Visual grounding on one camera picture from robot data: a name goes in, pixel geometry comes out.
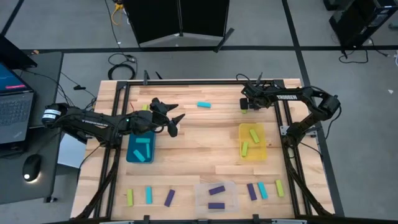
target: black desk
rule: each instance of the black desk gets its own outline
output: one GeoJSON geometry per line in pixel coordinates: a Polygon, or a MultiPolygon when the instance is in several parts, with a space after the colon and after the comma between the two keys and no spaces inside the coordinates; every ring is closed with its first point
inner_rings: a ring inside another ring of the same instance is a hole
{"type": "MultiPolygon", "coordinates": [[[[32,72],[46,75],[59,81],[62,66],[62,53],[33,55],[38,64],[32,72]]],[[[48,78],[28,72],[22,73],[26,81],[36,92],[36,102],[29,126],[33,127],[27,133],[27,149],[19,157],[0,159],[0,204],[45,198],[53,192],[55,173],[58,161],[58,151],[61,135],[59,129],[37,128],[42,126],[41,119],[44,106],[55,102],[57,84],[48,78]],[[22,177],[22,166],[28,156],[38,153],[42,156],[40,174],[33,182],[26,182],[22,177]]]]}

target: computer mouse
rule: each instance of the computer mouse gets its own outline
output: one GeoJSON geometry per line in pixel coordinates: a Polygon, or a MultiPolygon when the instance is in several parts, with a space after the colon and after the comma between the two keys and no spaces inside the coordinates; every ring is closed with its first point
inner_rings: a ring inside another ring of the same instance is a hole
{"type": "Polygon", "coordinates": [[[35,180],[40,172],[40,165],[42,157],[38,154],[33,154],[26,158],[24,167],[22,168],[22,176],[24,180],[30,182],[35,180]]]}

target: purple block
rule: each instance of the purple block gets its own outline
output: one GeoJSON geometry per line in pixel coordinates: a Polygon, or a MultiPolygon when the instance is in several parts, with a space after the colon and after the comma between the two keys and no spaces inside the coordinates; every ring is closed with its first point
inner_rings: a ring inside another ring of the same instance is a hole
{"type": "Polygon", "coordinates": [[[209,193],[210,193],[210,195],[213,195],[213,194],[218,194],[218,193],[224,192],[224,191],[225,191],[225,187],[224,186],[219,186],[219,187],[210,189],[209,193]]]}
{"type": "Polygon", "coordinates": [[[173,197],[174,197],[175,190],[170,190],[169,194],[167,195],[166,201],[164,202],[164,205],[169,207],[170,204],[172,203],[173,197]]]}
{"type": "Polygon", "coordinates": [[[225,209],[224,203],[209,203],[209,209],[225,209]]]}
{"type": "Polygon", "coordinates": [[[249,194],[250,194],[250,199],[251,199],[251,200],[257,200],[256,193],[255,193],[255,191],[254,191],[253,184],[248,184],[248,190],[249,190],[249,194]]]}

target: lime green block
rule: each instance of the lime green block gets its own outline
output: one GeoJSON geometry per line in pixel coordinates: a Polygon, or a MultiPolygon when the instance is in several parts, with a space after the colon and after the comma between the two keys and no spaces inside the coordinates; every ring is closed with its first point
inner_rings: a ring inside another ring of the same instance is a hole
{"type": "Polygon", "coordinates": [[[248,154],[248,142],[243,142],[243,147],[242,147],[242,156],[247,156],[248,154]]]}
{"type": "Polygon", "coordinates": [[[259,143],[260,142],[259,137],[257,136],[257,133],[253,129],[250,129],[250,134],[251,134],[251,137],[253,138],[253,141],[255,143],[259,143]]]}
{"type": "Polygon", "coordinates": [[[280,180],[275,181],[276,189],[278,191],[278,196],[283,197],[285,196],[284,188],[282,187],[282,182],[280,180]]]}
{"type": "Polygon", "coordinates": [[[134,203],[132,201],[132,189],[127,189],[127,206],[131,207],[134,203]]]}

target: wooden tabletop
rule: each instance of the wooden tabletop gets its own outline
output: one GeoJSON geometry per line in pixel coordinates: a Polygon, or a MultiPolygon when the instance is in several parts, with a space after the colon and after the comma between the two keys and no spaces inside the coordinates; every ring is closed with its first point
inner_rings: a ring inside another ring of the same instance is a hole
{"type": "MultiPolygon", "coordinates": [[[[300,86],[299,79],[286,79],[287,88],[300,86]]],[[[111,114],[116,81],[102,81],[95,111],[111,114]]],[[[118,178],[114,197],[112,220],[142,220],[150,215],[152,220],[178,219],[238,219],[293,218],[287,173],[285,169],[279,128],[275,109],[250,110],[242,114],[239,99],[241,85],[175,85],[175,86],[132,86],[129,101],[135,110],[158,97],[164,103],[178,103],[179,107],[168,113],[175,117],[186,116],[178,125],[178,136],[171,138],[167,131],[156,137],[155,159],[151,164],[133,164],[126,161],[128,136],[124,136],[118,178]],[[198,101],[211,103],[211,109],[198,108],[198,101]],[[242,161],[239,158],[238,126],[241,123],[264,125],[267,142],[267,159],[261,162],[242,161]],[[275,180],[280,179],[285,196],[278,197],[275,180]],[[238,190],[239,210],[231,213],[197,215],[195,212],[196,184],[233,181],[238,190]],[[251,201],[246,184],[264,182],[269,198],[251,201]],[[145,186],[152,187],[153,204],[146,205],[145,186]],[[134,206],[127,206],[127,189],[134,191],[134,206]],[[171,207],[164,206],[170,189],[175,190],[171,207]]],[[[124,93],[119,99],[121,112],[124,93]]],[[[307,107],[298,101],[290,101],[290,112],[294,121],[301,121],[308,115],[307,107]]],[[[317,148],[315,139],[306,136],[303,141],[317,148]]],[[[87,144],[86,155],[98,146],[95,140],[87,144]]],[[[306,146],[299,145],[305,180],[317,200],[329,211],[333,205],[326,182],[320,156],[306,146]]],[[[98,149],[83,164],[78,182],[71,217],[78,215],[98,189],[104,149],[98,149]]],[[[301,193],[296,185],[300,212],[304,213],[301,193]]],[[[105,214],[108,191],[103,197],[102,212],[105,214]]]]}

